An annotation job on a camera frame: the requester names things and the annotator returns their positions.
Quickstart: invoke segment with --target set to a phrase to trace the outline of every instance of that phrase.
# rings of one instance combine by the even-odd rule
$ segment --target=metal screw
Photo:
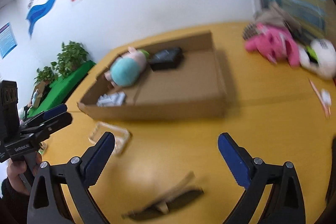
[[[286,162],[286,166],[288,168],[293,168],[294,167],[293,163],[291,163],[290,161]]]
[[[48,165],[48,163],[46,161],[44,161],[40,164],[40,167],[45,168],[45,167],[47,167],[47,165]]]
[[[70,160],[70,162],[71,162],[72,164],[76,164],[77,162],[79,162],[79,158],[78,158],[78,157],[73,157],[73,158]]]
[[[261,158],[255,158],[253,161],[254,161],[255,164],[262,164],[263,163],[263,160]]]

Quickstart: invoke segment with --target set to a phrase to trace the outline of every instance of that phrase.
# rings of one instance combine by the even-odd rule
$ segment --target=green plant
[[[82,43],[70,41],[68,45],[65,45],[62,42],[62,52],[57,54],[57,62],[51,62],[51,65],[63,78],[66,78],[86,62],[87,55],[88,52],[83,48]]]
[[[42,82],[42,81],[47,81],[47,82],[54,82],[55,80],[58,79],[58,75],[55,74],[51,67],[45,66],[43,68],[43,70],[40,70],[39,68],[36,70],[37,72],[37,77],[35,77],[34,79],[36,79],[35,84]]]

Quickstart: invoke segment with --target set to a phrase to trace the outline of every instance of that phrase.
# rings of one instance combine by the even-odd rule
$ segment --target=green table
[[[93,61],[87,61],[67,78],[63,79],[62,77],[59,77],[57,81],[50,84],[51,90],[47,97],[37,109],[31,109],[29,111],[28,117],[32,117],[42,111],[47,111],[60,105],[94,65],[95,63]]]

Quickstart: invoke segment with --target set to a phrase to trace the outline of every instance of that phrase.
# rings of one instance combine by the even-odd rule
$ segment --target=yellow table
[[[270,164],[294,163],[304,196],[306,222],[313,223],[325,208],[324,198],[331,169],[331,141],[336,109],[325,119],[308,78],[317,88],[327,89],[332,99],[336,88],[302,68],[287,63],[271,65],[258,53],[243,48],[241,33],[246,23],[222,23],[165,33],[135,43],[140,46],[202,30],[211,30],[227,85],[229,106],[224,119],[185,122],[116,122],[133,138],[121,157],[111,157],[97,184],[90,188],[95,201],[111,223],[133,223],[121,214],[141,208],[173,187],[189,171],[205,195],[189,207],[153,220],[155,224],[222,223],[239,200],[243,188],[231,175],[217,148],[217,138],[229,132],[252,157]],[[77,101],[116,53],[112,50],[99,62],[67,102],[73,124],[53,134],[43,156],[51,164],[81,156],[91,145],[88,135],[95,121],[81,113]],[[256,223],[266,203],[267,187],[251,221]],[[76,223],[79,215],[64,187]]]

